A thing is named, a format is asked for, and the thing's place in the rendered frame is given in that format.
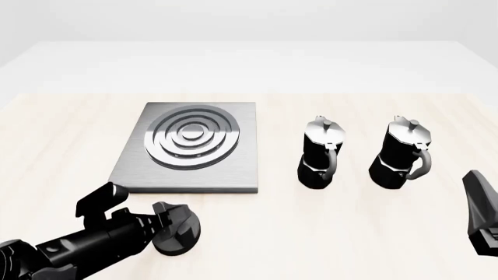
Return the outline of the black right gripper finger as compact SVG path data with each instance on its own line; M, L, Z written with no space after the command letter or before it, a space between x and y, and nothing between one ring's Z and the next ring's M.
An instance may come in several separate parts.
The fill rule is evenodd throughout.
M468 234L497 227L498 192L478 170L470 170L462 181L468 202Z

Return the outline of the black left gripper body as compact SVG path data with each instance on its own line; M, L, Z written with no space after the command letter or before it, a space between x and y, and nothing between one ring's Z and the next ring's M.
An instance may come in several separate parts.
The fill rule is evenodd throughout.
M170 217L170 211L173 208L174 205L162 201L153 204L153 211L160 221L162 231L164 231L165 233L171 233L171 226L173 225L173 221Z

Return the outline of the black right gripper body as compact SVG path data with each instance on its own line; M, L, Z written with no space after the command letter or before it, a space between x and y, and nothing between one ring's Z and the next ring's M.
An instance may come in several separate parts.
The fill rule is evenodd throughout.
M498 257L498 227L476 230L468 238L479 256Z

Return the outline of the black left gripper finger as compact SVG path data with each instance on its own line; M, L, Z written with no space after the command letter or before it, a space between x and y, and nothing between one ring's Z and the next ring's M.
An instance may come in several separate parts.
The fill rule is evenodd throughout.
M182 224L177 228L176 233L174 234L174 239L179 244L194 244L195 243L195 233L192 229L192 226L189 226L187 223Z
M191 210L187 205L174 205L170 209L171 223L184 223L191 216Z

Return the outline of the silver-grey flat stove plate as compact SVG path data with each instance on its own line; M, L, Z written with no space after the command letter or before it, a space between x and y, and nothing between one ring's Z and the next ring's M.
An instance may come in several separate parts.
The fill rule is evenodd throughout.
M256 104L148 102L109 181L132 193L257 193Z

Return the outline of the black moka pot, silver lid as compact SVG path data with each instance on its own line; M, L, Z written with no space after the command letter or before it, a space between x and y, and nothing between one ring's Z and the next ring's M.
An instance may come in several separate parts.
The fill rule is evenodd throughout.
M397 190L406 181L425 176L432 167L431 142L430 131L418 121L395 116L369 168L370 179L382 188Z
M345 130L325 116L316 116L307 123L297 168L299 182L314 190L326 188L337 170L337 157L344 141Z

